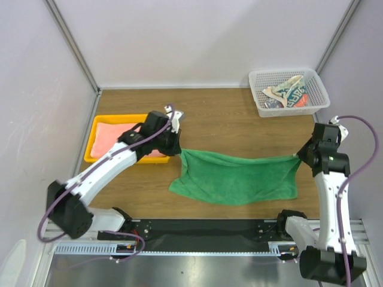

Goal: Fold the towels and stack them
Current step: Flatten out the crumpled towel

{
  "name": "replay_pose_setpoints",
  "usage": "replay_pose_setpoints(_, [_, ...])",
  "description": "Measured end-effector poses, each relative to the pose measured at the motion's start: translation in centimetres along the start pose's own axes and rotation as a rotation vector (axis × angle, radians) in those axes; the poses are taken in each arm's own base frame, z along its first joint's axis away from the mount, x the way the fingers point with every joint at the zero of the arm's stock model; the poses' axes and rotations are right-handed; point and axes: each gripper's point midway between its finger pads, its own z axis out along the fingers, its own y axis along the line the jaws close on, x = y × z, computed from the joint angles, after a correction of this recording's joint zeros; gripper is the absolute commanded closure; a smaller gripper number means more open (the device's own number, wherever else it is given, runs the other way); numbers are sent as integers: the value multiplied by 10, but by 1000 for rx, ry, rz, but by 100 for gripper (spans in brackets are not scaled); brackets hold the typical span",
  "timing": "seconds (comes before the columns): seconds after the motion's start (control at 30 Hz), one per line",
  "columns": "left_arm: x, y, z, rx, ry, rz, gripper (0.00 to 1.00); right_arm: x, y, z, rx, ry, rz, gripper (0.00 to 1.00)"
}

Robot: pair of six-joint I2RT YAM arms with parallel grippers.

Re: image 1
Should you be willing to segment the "yellow plastic tray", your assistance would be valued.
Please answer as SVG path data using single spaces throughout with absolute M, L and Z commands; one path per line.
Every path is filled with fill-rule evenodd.
M 94 163 L 108 152 L 123 132 L 143 123 L 147 114 L 97 115 L 92 124 L 84 161 Z

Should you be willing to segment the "green towel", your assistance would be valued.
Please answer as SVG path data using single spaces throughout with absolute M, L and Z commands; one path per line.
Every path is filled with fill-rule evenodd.
M 210 151 L 184 149 L 181 175 L 169 186 L 175 194 L 210 204 L 245 204 L 297 197 L 294 155 L 240 158 Z

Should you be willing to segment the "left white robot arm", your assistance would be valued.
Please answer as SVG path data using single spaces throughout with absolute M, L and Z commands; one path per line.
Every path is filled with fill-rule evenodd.
M 125 130 L 105 155 L 77 176 L 47 188 L 45 218 L 72 239 L 89 231 L 110 231 L 126 239 L 133 228 L 132 218 L 123 210 L 91 209 L 89 204 L 117 175 L 157 150 L 165 156 L 181 153 L 180 122 L 183 112 L 170 106 L 165 113 L 151 111 L 144 122 Z

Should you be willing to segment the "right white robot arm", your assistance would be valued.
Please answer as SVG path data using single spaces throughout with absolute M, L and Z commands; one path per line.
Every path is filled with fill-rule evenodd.
M 357 254 L 349 219 L 349 157 L 338 151 L 347 134 L 339 124 L 315 123 L 311 138 L 296 154 L 311 168 L 317 186 L 319 230 L 314 231 L 303 212 L 286 209 L 275 226 L 280 239 L 297 245 L 304 279 L 341 286 L 350 286 L 367 269 L 366 259 Z

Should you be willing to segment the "pink towel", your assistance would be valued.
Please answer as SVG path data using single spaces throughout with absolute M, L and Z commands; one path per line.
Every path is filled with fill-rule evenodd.
M 130 130 L 136 123 L 107 124 L 97 123 L 95 138 L 90 144 L 88 155 L 90 158 L 99 159 L 108 152 L 117 142 L 118 138 L 126 131 Z

